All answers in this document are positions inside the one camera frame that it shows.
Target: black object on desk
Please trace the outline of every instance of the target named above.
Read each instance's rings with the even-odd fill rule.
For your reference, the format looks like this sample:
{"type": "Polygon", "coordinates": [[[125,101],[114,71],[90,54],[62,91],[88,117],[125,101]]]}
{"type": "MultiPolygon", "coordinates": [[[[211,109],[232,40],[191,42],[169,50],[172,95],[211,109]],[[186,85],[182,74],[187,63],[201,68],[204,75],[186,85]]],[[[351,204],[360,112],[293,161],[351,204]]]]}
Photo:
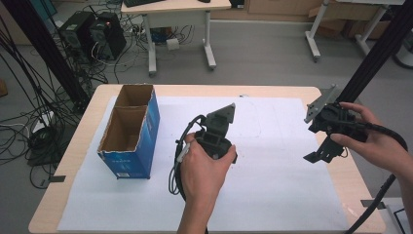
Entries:
{"type": "Polygon", "coordinates": [[[134,7],[134,6],[139,6],[139,5],[144,5],[144,4],[149,4],[149,3],[154,3],[154,2],[161,2],[164,0],[124,0],[125,6],[127,7],[134,7]]]}

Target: gray floor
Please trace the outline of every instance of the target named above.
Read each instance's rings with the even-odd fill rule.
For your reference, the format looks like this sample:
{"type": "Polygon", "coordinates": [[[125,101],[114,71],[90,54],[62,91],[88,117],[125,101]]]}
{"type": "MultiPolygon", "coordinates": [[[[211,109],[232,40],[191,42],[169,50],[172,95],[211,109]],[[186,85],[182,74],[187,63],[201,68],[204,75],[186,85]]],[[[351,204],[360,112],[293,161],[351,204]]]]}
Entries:
{"type": "MultiPolygon", "coordinates": [[[[83,6],[61,4],[57,6],[59,13],[56,18],[65,20],[83,6]]],[[[304,39],[304,31],[310,27],[307,23],[215,20],[210,31],[211,46],[217,62],[215,70],[207,68],[202,47],[204,28],[196,26],[192,42],[182,45],[179,50],[169,52],[165,47],[157,48],[156,76],[148,76],[144,53],[138,54],[143,58],[135,59],[137,48],[132,48],[122,58],[120,63],[131,59],[134,62],[120,66],[117,75],[123,84],[312,86],[320,89],[337,84],[344,88],[362,62],[360,49],[349,39],[317,37],[321,59],[314,63],[304,39]]],[[[21,46],[19,49],[41,74],[47,74],[44,63],[32,47],[21,46]]],[[[11,65],[18,77],[24,80],[16,64],[11,62],[11,65]]],[[[0,78],[6,81],[9,90],[7,96],[0,97],[0,119],[30,111],[27,99],[22,97],[21,88],[3,61],[0,61],[0,70],[0,78]]],[[[413,114],[409,102],[413,97],[412,76],[413,70],[401,68],[389,59],[359,97],[361,103],[369,106],[386,126],[400,133],[408,143],[413,142],[409,122],[409,116],[413,114]]],[[[106,77],[110,83],[116,83],[112,68],[107,69],[106,77]]],[[[19,145],[14,146],[14,150],[19,148],[19,145]]],[[[369,165],[355,153],[353,155],[374,196],[389,174],[369,165]]],[[[28,223],[44,194],[44,190],[31,186],[29,172],[30,167],[23,158],[0,167],[1,233],[28,232],[28,223]]],[[[398,184],[395,183],[387,197],[399,196],[398,184]]]]}

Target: white table leg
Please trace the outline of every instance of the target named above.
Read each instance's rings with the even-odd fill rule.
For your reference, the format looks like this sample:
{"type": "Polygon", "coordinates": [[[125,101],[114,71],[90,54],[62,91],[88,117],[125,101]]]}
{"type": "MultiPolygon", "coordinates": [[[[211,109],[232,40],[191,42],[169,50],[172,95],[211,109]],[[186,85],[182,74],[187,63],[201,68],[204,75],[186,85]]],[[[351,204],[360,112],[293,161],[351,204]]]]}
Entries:
{"type": "Polygon", "coordinates": [[[317,59],[321,57],[321,54],[319,53],[319,48],[317,47],[316,41],[314,40],[314,36],[316,35],[316,31],[319,28],[319,24],[321,23],[325,10],[327,10],[328,2],[329,0],[322,1],[321,7],[319,8],[319,13],[317,14],[316,20],[313,23],[311,31],[305,32],[315,62],[317,62],[317,59]]]}
{"type": "Polygon", "coordinates": [[[367,40],[368,36],[370,36],[371,32],[376,27],[377,23],[380,21],[382,16],[385,14],[387,9],[388,9],[388,5],[382,6],[379,9],[379,11],[377,11],[374,18],[368,23],[367,29],[361,35],[360,34],[355,35],[357,44],[361,47],[362,51],[364,52],[366,56],[370,52],[370,48],[367,46],[365,41],[367,40]]]}
{"type": "Polygon", "coordinates": [[[215,58],[213,57],[212,48],[209,44],[209,29],[210,29],[210,11],[206,11],[206,38],[204,41],[204,49],[206,50],[206,58],[209,67],[213,70],[216,67],[215,58]]]}
{"type": "Polygon", "coordinates": [[[149,57],[149,75],[156,73],[156,50],[155,43],[152,42],[151,28],[149,24],[149,18],[146,14],[142,15],[143,25],[145,27],[146,38],[148,40],[148,57],[149,57]]]}

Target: table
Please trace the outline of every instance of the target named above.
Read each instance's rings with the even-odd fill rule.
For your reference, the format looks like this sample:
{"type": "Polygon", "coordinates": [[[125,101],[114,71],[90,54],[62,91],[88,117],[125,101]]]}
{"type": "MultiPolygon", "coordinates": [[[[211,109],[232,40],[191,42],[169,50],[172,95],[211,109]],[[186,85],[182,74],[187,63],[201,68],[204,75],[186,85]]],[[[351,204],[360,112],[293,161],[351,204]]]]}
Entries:
{"type": "Polygon", "coordinates": [[[156,51],[152,42],[150,28],[172,25],[204,24],[206,26],[204,48],[206,58],[211,69],[216,67],[212,48],[209,44],[210,11],[231,8],[228,0],[211,0],[203,3],[198,0],[166,0],[136,7],[127,8],[122,5],[121,11],[125,14],[142,14],[143,25],[148,40],[149,75],[156,73],[156,51]]]}
{"type": "MultiPolygon", "coordinates": [[[[367,46],[365,41],[367,40],[370,33],[373,31],[374,27],[379,22],[379,20],[382,18],[382,16],[387,11],[387,7],[389,5],[402,5],[404,0],[337,0],[337,2],[383,5],[383,7],[381,7],[379,11],[377,11],[374,18],[369,22],[365,31],[361,35],[357,34],[355,36],[357,44],[360,46],[364,54],[367,55],[370,52],[370,48],[367,46]]],[[[313,54],[314,62],[317,62],[317,60],[321,57],[321,54],[319,53],[319,48],[317,47],[314,36],[316,35],[317,29],[319,28],[319,24],[321,23],[322,17],[324,16],[325,11],[327,10],[328,3],[329,3],[329,0],[322,1],[321,7],[319,8],[319,13],[317,14],[317,17],[313,23],[311,30],[305,32],[307,41],[309,43],[310,49],[313,54]]]]}
{"type": "MultiPolygon", "coordinates": [[[[73,180],[83,163],[94,132],[108,101],[119,94],[121,88],[122,85],[101,85],[96,89],[56,170],[55,176],[65,176],[65,180],[49,185],[29,224],[30,232],[56,233],[73,180]]],[[[159,97],[238,97],[243,95],[263,98],[301,98],[303,108],[306,108],[307,103],[320,95],[319,90],[313,87],[156,85],[155,90],[159,97]]],[[[319,144],[324,138],[324,133],[317,134],[319,144]]],[[[347,220],[349,224],[353,224],[365,210],[360,200],[371,199],[357,166],[352,156],[349,155],[345,159],[334,159],[327,165],[327,169],[342,202],[347,220]]],[[[386,225],[380,214],[374,212],[357,233],[383,233],[385,228],[386,225]]]]}

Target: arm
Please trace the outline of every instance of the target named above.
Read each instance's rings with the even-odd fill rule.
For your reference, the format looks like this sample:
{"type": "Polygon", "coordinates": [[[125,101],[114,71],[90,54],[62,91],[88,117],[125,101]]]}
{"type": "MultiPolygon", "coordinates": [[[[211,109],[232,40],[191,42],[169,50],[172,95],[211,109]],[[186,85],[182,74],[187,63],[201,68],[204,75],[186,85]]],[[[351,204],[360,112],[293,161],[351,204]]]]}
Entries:
{"type": "Polygon", "coordinates": [[[177,233],[204,234],[219,190],[235,159],[236,148],[231,146],[224,157],[213,160],[195,141],[193,134],[188,135],[185,141],[191,142],[181,164],[186,204],[177,233]]]}
{"type": "MultiPolygon", "coordinates": [[[[353,103],[341,102],[341,106],[361,115],[361,121],[382,125],[374,114],[366,107],[353,103]]],[[[353,149],[356,153],[373,165],[393,173],[400,184],[401,197],[413,227],[413,158],[404,148],[390,136],[367,132],[367,141],[360,142],[348,136],[332,134],[330,137],[337,143],[353,149]]]]}

